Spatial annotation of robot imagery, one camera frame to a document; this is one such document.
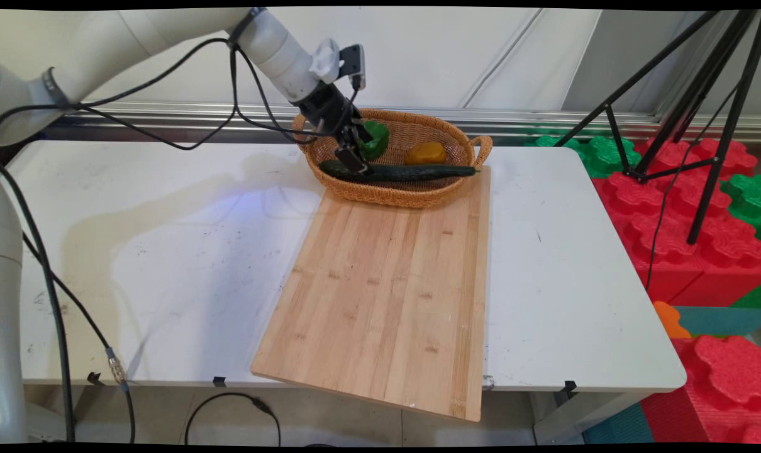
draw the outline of red foam block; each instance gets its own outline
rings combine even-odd
[[[673,306],[727,307],[761,284],[761,241],[737,218],[706,220],[694,257],[703,273],[668,299]]]
[[[640,155],[645,155],[648,147],[652,146],[653,142],[654,138],[644,142],[636,143],[635,151]],[[679,167],[682,163],[682,157],[685,155],[685,151],[690,145],[690,143],[682,140],[679,143],[674,143],[670,140],[663,143],[663,146],[660,147],[660,151],[657,152],[657,154],[654,156],[654,159],[652,160],[652,163],[650,166],[648,166],[647,174],[676,169],[676,167]],[[693,164],[699,160],[702,159],[695,155],[694,150],[691,149],[691,152],[688,153],[686,164]],[[708,174],[708,167],[699,167],[698,169],[688,170],[688,172],[700,172],[703,174]]]
[[[593,186],[645,286],[662,193],[620,173],[613,173],[607,179],[594,179]],[[648,288],[653,300],[670,301],[702,274],[702,267],[694,258],[694,247],[685,242],[685,237],[683,224],[673,216],[663,218]]]
[[[660,192],[665,192],[673,178],[674,176],[657,178],[651,180],[649,184]],[[706,172],[681,172],[666,200],[667,211],[677,218],[693,220],[707,180],[708,173]],[[721,190],[714,190],[706,216],[723,218],[730,215],[728,207],[731,202],[732,198],[729,195]]]
[[[716,149],[719,142],[713,138],[705,138],[700,144],[691,149],[691,154],[697,155],[699,160],[710,159],[716,155]],[[722,171],[719,173],[720,180],[728,180],[735,174],[742,174],[748,177],[752,176],[755,166],[758,164],[758,158],[748,154],[747,147],[742,143],[731,140],[728,146],[728,154],[725,157],[725,164],[722,165]]]
[[[640,405],[655,442],[761,444],[761,349],[739,336],[672,338],[688,381]]]

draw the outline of wicker basket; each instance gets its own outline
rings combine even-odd
[[[364,120],[378,121],[389,127],[389,147],[373,164],[403,165],[406,154],[412,146],[423,142],[439,142],[447,152],[448,165],[472,165],[481,170],[482,164],[492,150],[492,138],[476,137],[469,140],[464,132],[447,121],[426,115],[416,115],[381,109],[361,109]],[[298,115],[294,129],[302,131],[305,117]],[[307,135],[296,135],[305,140]],[[478,159],[475,157],[476,144],[481,145]],[[318,164],[324,160],[334,160],[337,142],[332,137],[322,137],[314,143],[300,145],[314,176],[328,189],[349,200],[366,203],[389,204],[426,208],[450,200],[464,184],[463,177],[449,177],[423,182],[370,182],[355,183],[341,181],[326,175]]]

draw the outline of cucumber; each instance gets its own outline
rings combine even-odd
[[[349,182],[418,182],[475,175],[475,167],[457,165],[373,165],[372,168],[375,174],[364,176],[351,172],[338,160],[326,160],[319,164],[319,169],[326,174]]]

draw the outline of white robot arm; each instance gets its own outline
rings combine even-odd
[[[314,55],[306,52],[265,8],[137,9],[91,13],[70,43],[69,57],[42,77],[22,81],[0,64],[0,117],[10,109],[29,109],[0,124],[0,146],[18,143],[69,113],[112,77],[175,44],[225,30],[292,105],[317,126],[332,131],[337,157],[354,172],[371,174],[357,140],[371,140],[360,113],[332,82],[349,76],[364,88],[360,45],[338,51],[325,40]],[[0,185],[0,442],[26,442],[19,344],[21,228]]]

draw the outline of wooden cutting board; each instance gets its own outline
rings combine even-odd
[[[428,209],[325,192],[252,373],[479,421],[489,187],[484,167]]]

